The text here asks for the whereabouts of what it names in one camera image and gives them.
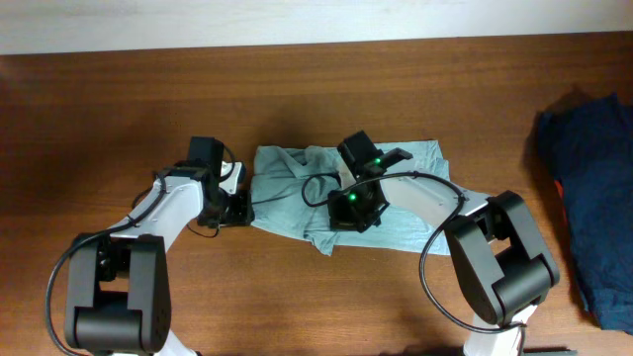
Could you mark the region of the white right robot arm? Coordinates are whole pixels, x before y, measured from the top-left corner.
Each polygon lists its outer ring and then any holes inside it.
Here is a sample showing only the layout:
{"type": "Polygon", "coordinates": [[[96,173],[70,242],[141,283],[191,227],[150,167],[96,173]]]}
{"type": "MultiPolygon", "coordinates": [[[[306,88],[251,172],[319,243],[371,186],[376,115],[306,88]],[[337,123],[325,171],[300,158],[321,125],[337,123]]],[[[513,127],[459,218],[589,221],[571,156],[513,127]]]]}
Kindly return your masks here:
{"type": "Polygon", "coordinates": [[[462,188],[439,176],[396,165],[412,158],[369,144],[338,147],[351,184],[329,193],[330,224],[366,231],[390,207],[402,208],[444,236],[460,291],[473,310],[466,322],[430,291],[424,245],[419,279],[429,301],[450,321],[469,330],[465,355],[523,355],[527,321],[560,280],[560,271],[524,200],[514,192],[496,196],[462,188]]]}

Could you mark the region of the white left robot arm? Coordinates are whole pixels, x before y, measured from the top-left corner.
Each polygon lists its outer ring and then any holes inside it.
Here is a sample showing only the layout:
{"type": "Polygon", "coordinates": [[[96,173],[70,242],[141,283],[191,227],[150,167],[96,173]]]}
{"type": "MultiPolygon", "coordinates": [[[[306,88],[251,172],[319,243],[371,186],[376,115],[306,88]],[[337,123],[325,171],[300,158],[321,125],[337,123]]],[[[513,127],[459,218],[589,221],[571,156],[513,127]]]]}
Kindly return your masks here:
{"type": "Polygon", "coordinates": [[[184,161],[157,173],[121,221],[79,234],[59,259],[68,270],[66,354],[191,355],[171,328],[166,254],[191,222],[214,230],[252,221],[242,163],[184,161]]]}

